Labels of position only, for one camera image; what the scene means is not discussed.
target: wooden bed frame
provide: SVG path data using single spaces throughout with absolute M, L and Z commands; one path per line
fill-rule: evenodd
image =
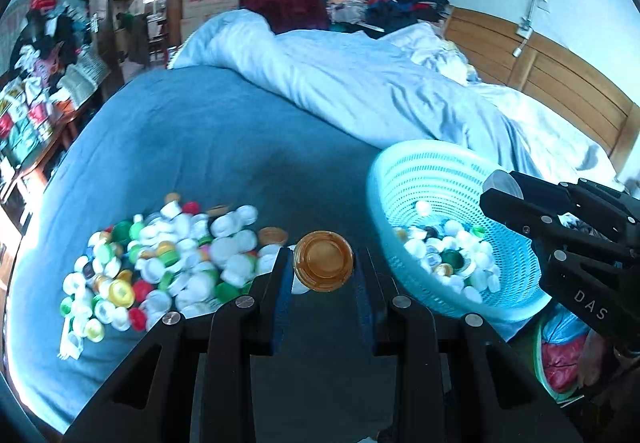
M 446 39 L 455 42 L 484 82 L 527 94 L 600 144 L 620 171 L 640 131 L 640 107 L 578 55 L 538 33 L 522 54 L 516 24 L 463 8 L 454 9 Z

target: bed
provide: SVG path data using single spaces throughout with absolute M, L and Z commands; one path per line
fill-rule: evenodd
M 495 85 L 465 88 L 411 62 L 392 40 L 310 31 L 275 40 L 261 17 L 232 14 L 193 36 L 174 69 L 136 78 L 103 106 L 50 181 L 20 249 L 9 294 L 9 370 L 20 399 L 60 432 L 140 338 L 108 327 L 107 338 L 87 343 L 78 361 L 58 360 L 62 279 L 91 233 L 158 210 L 167 192 L 204 206 L 254 204 L 258 227 L 284 227 L 293 241 L 335 230 L 368 246 L 385 269 L 364 187 L 386 144 L 439 136 L 507 169 L 535 176 L 551 165 L 561 170 L 557 162 L 534 162 L 527 128 L 491 102 L 500 103 Z M 455 29 L 450 23 L 449 33 Z M 283 70 L 281 62 L 291 64 Z M 490 73 L 478 68 L 487 80 Z M 380 84 L 390 93 L 376 92 Z M 635 111 L 627 112 L 625 123 L 633 122 Z M 608 152 L 583 140 L 584 155 L 568 176 L 595 167 L 612 180 L 607 154 L 626 127 L 620 124 Z M 367 354 L 350 293 L 347 286 L 294 297 L 281 354 L 254 362 L 258 441 L 348 443 L 390 423 L 394 361 Z M 310 427 L 310 419 L 318 423 Z

